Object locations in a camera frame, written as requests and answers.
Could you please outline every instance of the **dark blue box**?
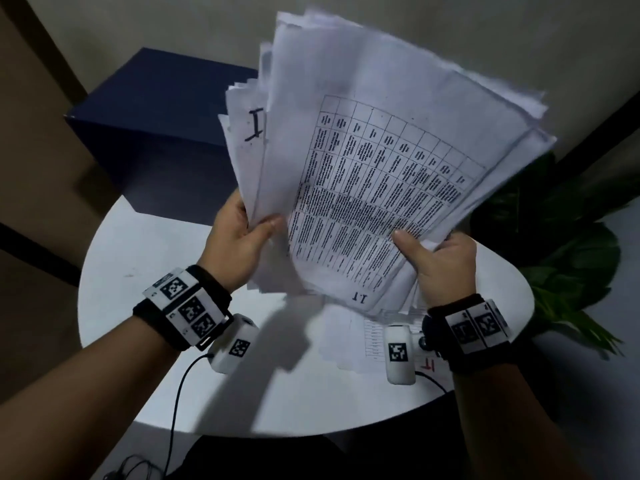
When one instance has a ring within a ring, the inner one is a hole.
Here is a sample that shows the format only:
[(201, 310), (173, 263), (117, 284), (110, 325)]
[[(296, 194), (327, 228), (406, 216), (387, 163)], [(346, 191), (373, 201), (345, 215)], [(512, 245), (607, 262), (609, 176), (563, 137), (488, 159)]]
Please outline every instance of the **dark blue box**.
[(218, 115), (253, 77), (143, 48), (66, 119), (137, 212), (210, 225), (237, 185)]

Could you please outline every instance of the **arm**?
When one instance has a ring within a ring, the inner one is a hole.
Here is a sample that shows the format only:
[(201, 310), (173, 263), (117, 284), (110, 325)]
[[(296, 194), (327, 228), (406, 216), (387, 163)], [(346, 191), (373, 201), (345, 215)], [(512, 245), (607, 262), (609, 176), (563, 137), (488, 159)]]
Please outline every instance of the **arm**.
[[(220, 209), (198, 264), (232, 292), (249, 279), (279, 225), (272, 218), (248, 232), (236, 191)], [(0, 406), (2, 477), (89, 478), (178, 354), (131, 317), (9, 399)]]
[[(396, 231), (393, 239), (416, 268), (429, 306), (453, 303), (476, 292), (473, 239), (454, 233), (435, 252), (402, 231)], [(494, 365), (453, 378), (465, 443), (480, 478), (589, 478), (516, 365)]]

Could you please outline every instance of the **wristband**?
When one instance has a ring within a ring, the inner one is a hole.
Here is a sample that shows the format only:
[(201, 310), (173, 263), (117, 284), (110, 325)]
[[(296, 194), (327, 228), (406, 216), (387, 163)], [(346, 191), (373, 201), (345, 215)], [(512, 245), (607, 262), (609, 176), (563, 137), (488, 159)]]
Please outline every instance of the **wristband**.
[(452, 372), (469, 374), (514, 362), (507, 322), (493, 300), (485, 301), (478, 293), (430, 308), (422, 331), (426, 348), (449, 361)]
[(192, 345), (204, 350), (232, 320), (231, 295), (204, 268), (174, 269), (143, 292), (134, 307), (142, 318), (176, 350)]

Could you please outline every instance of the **forearm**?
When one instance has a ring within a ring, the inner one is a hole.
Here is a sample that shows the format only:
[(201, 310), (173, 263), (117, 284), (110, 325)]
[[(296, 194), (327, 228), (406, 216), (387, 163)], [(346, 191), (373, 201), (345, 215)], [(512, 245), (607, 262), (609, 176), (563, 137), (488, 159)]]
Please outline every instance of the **forearm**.
[(0, 471), (88, 478), (178, 357), (137, 317), (0, 406)]
[(454, 374), (465, 443), (487, 479), (587, 479), (517, 366)]

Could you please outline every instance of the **white round table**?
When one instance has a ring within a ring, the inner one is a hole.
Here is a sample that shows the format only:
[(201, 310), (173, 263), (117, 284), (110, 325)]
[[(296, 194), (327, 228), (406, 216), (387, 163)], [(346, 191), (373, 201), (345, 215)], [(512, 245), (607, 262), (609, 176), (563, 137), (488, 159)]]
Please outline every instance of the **white round table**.
[[(175, 267), (198, 259), (210, 227), (135, 212), (120, 199), (93, 237), (82, 270), (78, 322), (83, 346), (131, 316), (142, 291)], [(534, 300), (514, 266), (478, 246), (478, 287), (495, 300), (517, 335)], [(250, 317), (260, 340), (232, 376), (206, 360), (192, 368), (180, 396), (176, 430), (217, 436), (304, 436), (357, 428), (400, 415), (442, 393), (421, 381), (394, 386), (386, 377), (338, 369), (318, 352), (324, 334), (322, 307), (313, 296), (285, 300), (246, 287), (233, 294), (230, 311)], [(180, 379), (202, 353), (180, 355), (136, 420), (170, 428)]]

